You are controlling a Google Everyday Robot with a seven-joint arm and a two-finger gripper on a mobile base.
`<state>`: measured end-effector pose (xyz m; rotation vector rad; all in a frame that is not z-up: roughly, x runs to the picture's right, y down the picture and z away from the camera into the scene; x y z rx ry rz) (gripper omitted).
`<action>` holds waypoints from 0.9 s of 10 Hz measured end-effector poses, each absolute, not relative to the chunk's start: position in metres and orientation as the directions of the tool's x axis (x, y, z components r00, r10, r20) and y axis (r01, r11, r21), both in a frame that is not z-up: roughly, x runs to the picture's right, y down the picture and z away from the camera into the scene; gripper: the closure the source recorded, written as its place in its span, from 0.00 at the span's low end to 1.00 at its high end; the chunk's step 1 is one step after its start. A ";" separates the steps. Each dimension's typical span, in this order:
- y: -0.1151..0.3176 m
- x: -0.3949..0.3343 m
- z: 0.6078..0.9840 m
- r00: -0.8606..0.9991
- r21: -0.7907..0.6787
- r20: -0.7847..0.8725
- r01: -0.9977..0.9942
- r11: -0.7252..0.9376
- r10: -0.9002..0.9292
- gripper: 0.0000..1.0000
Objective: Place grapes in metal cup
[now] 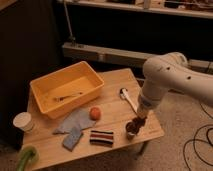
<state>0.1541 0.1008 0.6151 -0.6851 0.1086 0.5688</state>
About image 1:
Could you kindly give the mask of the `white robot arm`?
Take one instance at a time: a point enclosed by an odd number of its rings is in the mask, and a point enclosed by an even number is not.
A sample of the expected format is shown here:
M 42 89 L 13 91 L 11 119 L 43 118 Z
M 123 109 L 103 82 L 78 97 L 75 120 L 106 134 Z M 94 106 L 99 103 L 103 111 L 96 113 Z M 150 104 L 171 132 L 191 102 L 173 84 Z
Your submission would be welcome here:
M 156 108 L 169 90 L 176 90 L 213 107 L 213 75 L 188 69 L 186 57 L 179 52 L 147 59 L 142 68 L 145 81 L 138 95 L 137 117 L 133 130 L 145 125 L 150 110 Z

